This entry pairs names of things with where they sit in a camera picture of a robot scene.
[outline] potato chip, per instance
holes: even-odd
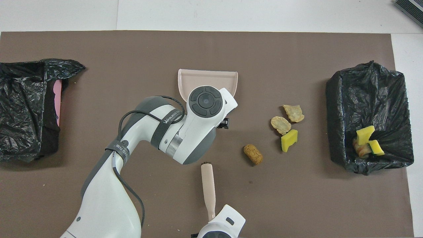
[[[288,118],[291,122],[300,122],[304,120],[304,115],[302,114],[301,107],[299,105],[290,106],[290,105],[283,105]]]
[[[291,124],[281,116],[275,116],[270,120],[273,128],[275,128],[281,135],[285,135],[290,129]]]

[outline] sponge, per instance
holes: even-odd
[[[379,142],[377,140],[369,141],[370,148],[372,150],[372,153],[379,156],[384,155],[385,152],[383,152],[382,148],[379,145]]]
[[[364,145],[369,143],[371,134],[374,132],[374,126],[368,126],[366,128],[357,131],[357,143],[358,145]]]
[[[290,130],[286,135],[280,138],[283,152],[287,152],[288,148],[298,141],[298,131]]]

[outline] pink dustpan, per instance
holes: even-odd
[[[238,72],[180,69],[178,87],[181,97],[188,100],[191,91],[199,86],[209,85],[217,89],[226,88],[235,96]]]

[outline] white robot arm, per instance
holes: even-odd
[[[119,175],[135,147],[145,140],[180,164],[196,162],[211,146],[216,127],[237,105],[225,88],[211,86],[191,92],[187,115],[162,96],[143,100],[86,179],[81,208],[61,238],[139,238],[143,221]],[[236,238],[244,223],[245,219],[226,205],[198,237],[211,238],[215,234],[211,232],[221,232],[219,237]]]

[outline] brush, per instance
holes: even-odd
[[[204,203],[206,204],[209,221],[215,214],[216,207],[216,191],[214,189],[213,166],[209,162],[201,164],[201,179],[203,180]]]

